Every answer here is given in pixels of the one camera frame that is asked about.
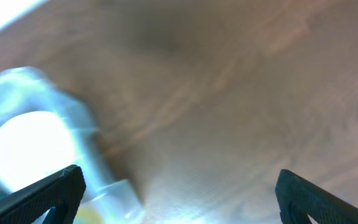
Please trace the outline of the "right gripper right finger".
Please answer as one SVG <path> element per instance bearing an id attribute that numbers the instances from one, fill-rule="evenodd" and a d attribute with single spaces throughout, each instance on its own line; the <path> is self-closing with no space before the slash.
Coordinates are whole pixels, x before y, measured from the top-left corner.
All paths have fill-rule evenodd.
<path id="1" fill-rule="evenodd" d="M 288 169 L 282 169 L 275 195 L 284 224 L 358 224 L 358 208 Z"/>

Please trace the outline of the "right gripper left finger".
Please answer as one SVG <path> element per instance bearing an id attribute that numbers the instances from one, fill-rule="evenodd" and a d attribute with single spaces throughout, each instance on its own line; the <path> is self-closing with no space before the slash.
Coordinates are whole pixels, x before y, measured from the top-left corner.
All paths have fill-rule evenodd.
<path id="1" fill-rule="evenodd" d="M 0 223 L 72 224 L 86 190 L 81 167 L 70 165 L 0 199 Z"/>

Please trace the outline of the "white small bowl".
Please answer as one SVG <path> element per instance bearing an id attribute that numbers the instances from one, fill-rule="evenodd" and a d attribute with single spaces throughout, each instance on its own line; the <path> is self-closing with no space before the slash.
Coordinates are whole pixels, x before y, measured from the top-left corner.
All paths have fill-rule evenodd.
<path id="1" fill-rule="evenodd" d="M 0 188 L 13 193 L 76 160 L 75 145 L 53 112 L 20 114 L 0 127 Z"/>

